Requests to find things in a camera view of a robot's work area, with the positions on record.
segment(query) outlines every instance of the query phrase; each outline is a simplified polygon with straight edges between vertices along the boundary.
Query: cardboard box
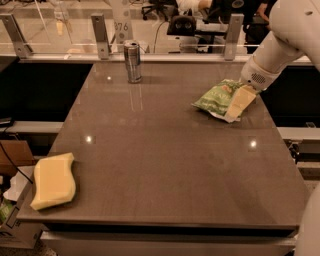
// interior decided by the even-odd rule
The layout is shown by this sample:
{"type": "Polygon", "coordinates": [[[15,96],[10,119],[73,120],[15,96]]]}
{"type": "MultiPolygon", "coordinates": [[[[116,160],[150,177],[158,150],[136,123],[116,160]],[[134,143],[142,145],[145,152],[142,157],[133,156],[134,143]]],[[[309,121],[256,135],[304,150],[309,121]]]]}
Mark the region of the cardboard box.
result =
{"type": "Polygon", "coordinates": [[[0,143],[0,175],[13,177],[17,174],[17,169],[12,165],[8,156],[16,166],[29,166],[35,164],[34,157],[27,141],[0,140],[0,143]]]}
{"type": "MultiPolygon", "coordinates": [[[[34,166],[19,167],[19,169],[30,178],[33,174],[34,166]]],[[[17,176],[25,179],[20,173],[14,178],[17,176]]],[[[27,180],[22,188],[17,189],[17,193],[19,193],[15,195],[17,196],[17,202],[12,207],[6,221],[0,227],[0,247],[32,249],[40,237],[42,232],[41,224],[20,222],[16,218],[30,189],[32,189],[32,184],[27,180]]]]}

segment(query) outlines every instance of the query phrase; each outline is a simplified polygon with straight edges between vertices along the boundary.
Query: chair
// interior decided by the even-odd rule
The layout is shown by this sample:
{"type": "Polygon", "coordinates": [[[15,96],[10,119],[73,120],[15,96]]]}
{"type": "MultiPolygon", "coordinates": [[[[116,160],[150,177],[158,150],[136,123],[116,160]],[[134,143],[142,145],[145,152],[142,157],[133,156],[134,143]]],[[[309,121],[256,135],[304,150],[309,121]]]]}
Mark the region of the chair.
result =
{"type": "Polygon", "coordinates": [[[152,5],[148,6],[143,6],[141,13],[143,15],[143,19],[147,20],[147,14],[151,13],[152,11],[156,11],[157,14],[161,13],[165,21],[168,21],[168,15],[165,13],[165,11],[168,9],[166,5],[175,5],[176,6],[176,1],[175,0],[149,0],[149,3],[152,5]]]}

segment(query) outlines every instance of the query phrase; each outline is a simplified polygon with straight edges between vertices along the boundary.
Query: green bag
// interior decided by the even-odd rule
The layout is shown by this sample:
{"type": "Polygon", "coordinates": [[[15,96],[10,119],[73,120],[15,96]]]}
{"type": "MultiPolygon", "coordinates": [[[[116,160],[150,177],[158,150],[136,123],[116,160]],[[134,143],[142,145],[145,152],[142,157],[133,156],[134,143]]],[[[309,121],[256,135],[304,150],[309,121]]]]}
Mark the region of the green bag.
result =
{"type": "Polygon", "coordinates": [[[242,86],[244,84],[241,82],[225,79],[213,86],[192,105],[209,112],[216,118],[225,120],[224,115],[230,105],[232,96],[242,86]]]}

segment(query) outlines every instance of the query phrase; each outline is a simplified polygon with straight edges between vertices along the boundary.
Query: glass partition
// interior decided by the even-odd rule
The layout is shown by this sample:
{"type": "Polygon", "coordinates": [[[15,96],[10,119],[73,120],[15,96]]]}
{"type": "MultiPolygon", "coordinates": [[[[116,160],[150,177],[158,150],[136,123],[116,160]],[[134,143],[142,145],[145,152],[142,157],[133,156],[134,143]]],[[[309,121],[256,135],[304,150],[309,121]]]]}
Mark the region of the glass partition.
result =
{"type": "MultiPolygon", "coordinates": [[[[9,1],[0,5],[0,14],[13,14],[20,30],[33,53],[37,54],[94,54],[97,43],[91,15],[104,15],[111,52],[121,52],[122,39],[126,28],[132,28],[133,39],[139,41],[142,54],[218,54],[224,52],[228,25],[205,24],[200,13],[194,13],[195,34],[181,36],[168,33],[172,25],[174,6],[166,6],[165,13],[153,11],[144,18],[142,7],[147,1],[118,1],[129,8],[124,21],[115,12],[112,0],[47,0],[46,2],[9,1]]],[[[244,32],[240,31],[236,54],[246,54],[244,32]]],[[[0,22],[0,54],[14,53],[11,39],[3,22],[0,22]]]]}

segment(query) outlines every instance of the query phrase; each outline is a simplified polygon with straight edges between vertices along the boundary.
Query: cable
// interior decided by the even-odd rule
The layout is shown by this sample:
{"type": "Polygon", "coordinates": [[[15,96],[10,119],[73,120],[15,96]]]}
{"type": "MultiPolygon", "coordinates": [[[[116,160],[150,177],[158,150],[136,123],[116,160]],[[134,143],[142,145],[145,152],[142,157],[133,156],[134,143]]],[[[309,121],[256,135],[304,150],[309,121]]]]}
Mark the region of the cable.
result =
{"type": "Polygon", "coordinates": [[[166,22],[167,22],[167,21],[163,21],[163,22],[159,25],[159,27],[158,27],[158,29],[157,29],[156,36],[155,36],[155,39],[154,39],[153,53],[156,53],[156,44],[157,44],[157,38],[158,38],[158,33],[159,33],[159,30],[160,30],[160,27],[161,27],[164,23],[166,23],[166,22]]]}
{"type": "Polygon", "coordinates": [[[18,166],[15,165],[15,163],[12,161],[12,159],[10,158],[10,156],[8,155],[7,151],[4,149],[1,141],[0,141],[0,147],[2,148],[3,153],[5,154],[5,156],[7,157],[7,159],[9,160],[9,162],[12,164],[12,166],[18,171],[20,172],[31,184],[33,184],[33,181],[29,179],[29,177],[27,175],[25,175],[19,168],[18,166]]]}

